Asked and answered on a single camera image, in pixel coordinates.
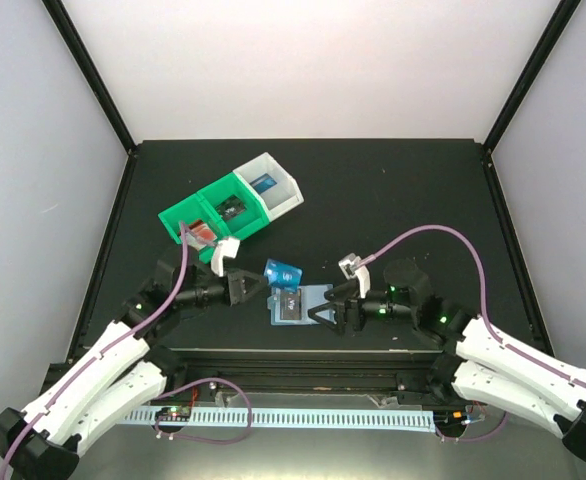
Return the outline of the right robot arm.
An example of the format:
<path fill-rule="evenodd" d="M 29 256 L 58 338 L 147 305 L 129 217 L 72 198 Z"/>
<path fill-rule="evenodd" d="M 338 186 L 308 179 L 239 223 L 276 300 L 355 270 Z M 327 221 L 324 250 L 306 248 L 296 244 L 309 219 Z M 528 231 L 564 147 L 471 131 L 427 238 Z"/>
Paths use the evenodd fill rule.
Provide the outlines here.
<path fill-rule="evenodd" d="M 308 311 L 314 321 L 342 335 L 373 320 L 402 319 L 441 353 L 427 375 L 430 396 L 489 404 L 559 438 L 586 463 L 586 369 L 549 356 L 491 326 L 478 313 L 436 295 L 428 276 L 409 260 L 383 272 L 386 287 L 370 287 L 356 257 L 342 262 L 345 283 L 328 290 Z"/>

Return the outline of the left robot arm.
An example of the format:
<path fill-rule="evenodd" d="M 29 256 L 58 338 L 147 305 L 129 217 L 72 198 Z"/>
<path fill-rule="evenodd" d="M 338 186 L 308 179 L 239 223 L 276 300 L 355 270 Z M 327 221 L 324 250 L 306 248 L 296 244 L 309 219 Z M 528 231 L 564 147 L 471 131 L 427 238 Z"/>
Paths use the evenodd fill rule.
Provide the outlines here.
<path fill-rule="evenodd" d="M 266 285 L 263 276 L 231 268 L 218 273 L 199 260 L 161 260 L 94 345 L 51 387 L 21 409 L 0 413 L 0 479 L 67 479 L 80 458 L 138 407 L 194 389 L 186 363 L 161 345 L 190 309 L 236 306 Z"/>

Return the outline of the blue card holder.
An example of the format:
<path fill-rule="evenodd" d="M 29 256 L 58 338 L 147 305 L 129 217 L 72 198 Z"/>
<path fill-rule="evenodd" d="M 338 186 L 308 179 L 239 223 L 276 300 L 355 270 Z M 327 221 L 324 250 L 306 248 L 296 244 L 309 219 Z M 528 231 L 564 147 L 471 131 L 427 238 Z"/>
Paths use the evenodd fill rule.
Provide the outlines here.
<path fill-rule="evenodd" d="M 321 285 L 307 285 L 300 286 L 298 289 L 302 291 L 302 321 L 300 324 L 283 325 L 277 321 L 277 314 L 279 313 L 279 293 L 280 289 L 273 288 L 271 295 L 267 299 L 267 308 L 270 312 L 270 324 L 272 326 L 309 326 L 317 325 L 317 323 L 311 320 L 307 315 L 307 310 L 325 303 L 324 293 L 333 287 L 332 284 L 321 284 Z"/>

